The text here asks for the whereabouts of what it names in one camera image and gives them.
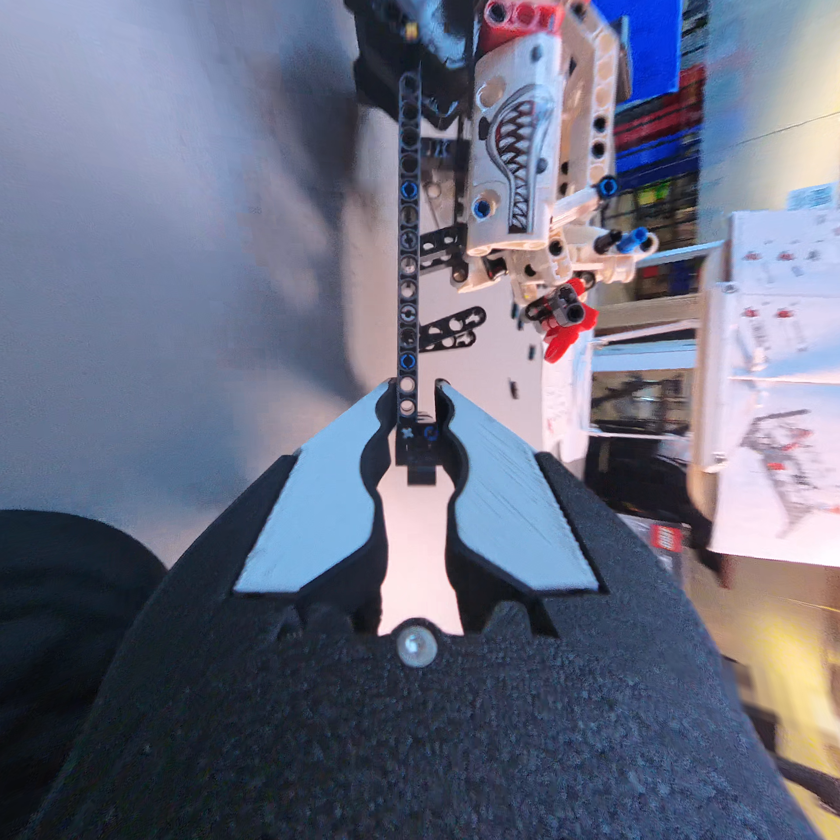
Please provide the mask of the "white black toy truck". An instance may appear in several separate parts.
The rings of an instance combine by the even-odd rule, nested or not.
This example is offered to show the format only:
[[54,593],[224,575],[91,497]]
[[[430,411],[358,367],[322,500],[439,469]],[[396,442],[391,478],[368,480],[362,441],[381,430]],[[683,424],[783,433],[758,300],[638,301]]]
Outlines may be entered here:
[[631,90],[618,23],[593,2],[348,1],[355,90],[398,128],[395,462],[432,486],[436,419],[419,355],[468,348],[480,307],[421,325],[418,280],[459,292],[509,279],[513,315],[555,364],[593,331],[597,283],[628,282],[658,249],[645,227],[595,225],[618,194],[616,105]]

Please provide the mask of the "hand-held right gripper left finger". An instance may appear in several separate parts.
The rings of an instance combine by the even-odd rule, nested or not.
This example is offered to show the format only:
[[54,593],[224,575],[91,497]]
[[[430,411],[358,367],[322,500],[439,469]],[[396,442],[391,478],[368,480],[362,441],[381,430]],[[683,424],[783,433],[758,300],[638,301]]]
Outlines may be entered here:
[[395,386],[385,381],[299,447],[236,595],[279,597],[303,615],[331,605],[353,624],[382,621],[389,548],[379,485],[395,424]]

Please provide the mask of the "blue plastic bin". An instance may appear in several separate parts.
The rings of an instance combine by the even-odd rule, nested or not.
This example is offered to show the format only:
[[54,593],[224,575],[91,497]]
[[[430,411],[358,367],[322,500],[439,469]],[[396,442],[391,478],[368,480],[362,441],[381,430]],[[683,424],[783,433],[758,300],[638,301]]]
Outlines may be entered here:
[[682,1],[593,1],[605,20],[628,20],[632,95],[626,105],[679,89]]

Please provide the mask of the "toy instruction booklet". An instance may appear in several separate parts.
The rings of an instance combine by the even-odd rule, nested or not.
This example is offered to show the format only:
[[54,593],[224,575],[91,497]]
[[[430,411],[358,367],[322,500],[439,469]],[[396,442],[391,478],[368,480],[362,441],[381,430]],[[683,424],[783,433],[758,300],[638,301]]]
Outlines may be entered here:
[[838,567],[838,210],[734,213],[700,276],[688,488],[710,548]]

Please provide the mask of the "printed toy truck box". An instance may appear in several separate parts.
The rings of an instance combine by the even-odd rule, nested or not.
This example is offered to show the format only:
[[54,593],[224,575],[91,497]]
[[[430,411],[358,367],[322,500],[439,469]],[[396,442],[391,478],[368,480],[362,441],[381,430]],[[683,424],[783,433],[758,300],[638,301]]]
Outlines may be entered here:
[[618,517],[648,546],[659,564],[683,590],[686,588],[690,559],[703,565],[717,584],[726,584],[725,561],[721,554],[709,548],[711,520],[699,513],[690,517],[689,522],[645,518],[629,513],[618,513]]

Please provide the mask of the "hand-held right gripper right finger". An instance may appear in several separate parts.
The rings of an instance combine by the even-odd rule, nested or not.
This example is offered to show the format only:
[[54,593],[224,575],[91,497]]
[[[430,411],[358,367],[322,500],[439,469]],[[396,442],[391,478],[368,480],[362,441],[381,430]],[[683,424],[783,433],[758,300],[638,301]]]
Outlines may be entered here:
[[441,466],[453,483],[445,570],[465,634],[503,603],[532,634],[556,634],[546,601],[593,595],[601,581],[538,460],[538,451],[446,380],[435,383]]

